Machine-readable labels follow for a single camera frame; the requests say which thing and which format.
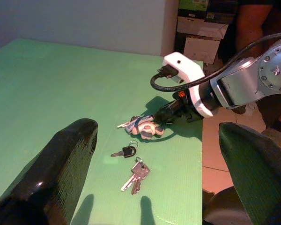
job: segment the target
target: person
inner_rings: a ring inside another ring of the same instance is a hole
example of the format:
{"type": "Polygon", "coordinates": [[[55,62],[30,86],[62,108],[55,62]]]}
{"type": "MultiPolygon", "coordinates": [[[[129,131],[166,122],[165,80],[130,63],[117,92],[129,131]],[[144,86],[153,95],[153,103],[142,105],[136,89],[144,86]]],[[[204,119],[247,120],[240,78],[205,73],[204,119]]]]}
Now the person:
{"type": "MultiPolygon", "coordinates": [[[[236,36],[237,51],[265,35],[279,32],[281,32],[281,0],[239,0],[236,36]]],[[[244,57],[256,58],[260,56],[275,41],[277,39],[250,49],[244,54],[244,57]]],[[[281,95],[263,98],[257,102],[257,105],[266,124],[266,129],[262,134],[267,135],[281,146],[281,95]],[[273,110],[278,108],[280,110],[276,112],[276,115],[273,115],[273,110]]]]}

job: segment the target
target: tile floor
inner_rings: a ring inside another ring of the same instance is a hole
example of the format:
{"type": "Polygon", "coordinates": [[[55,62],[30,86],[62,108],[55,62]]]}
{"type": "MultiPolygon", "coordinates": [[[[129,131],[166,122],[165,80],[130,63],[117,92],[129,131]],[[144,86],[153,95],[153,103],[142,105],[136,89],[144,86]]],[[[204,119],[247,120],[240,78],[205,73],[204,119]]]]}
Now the tile floor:
{"type": "Polygon", "coordinates": [[[219,123],[224,121],[243,124],[259,132],[265,128],[258,108],[251,116],[221,108],[214,117],[203,120],[203,189],[214,193],[233,185],[218,139],[219,123]]]}

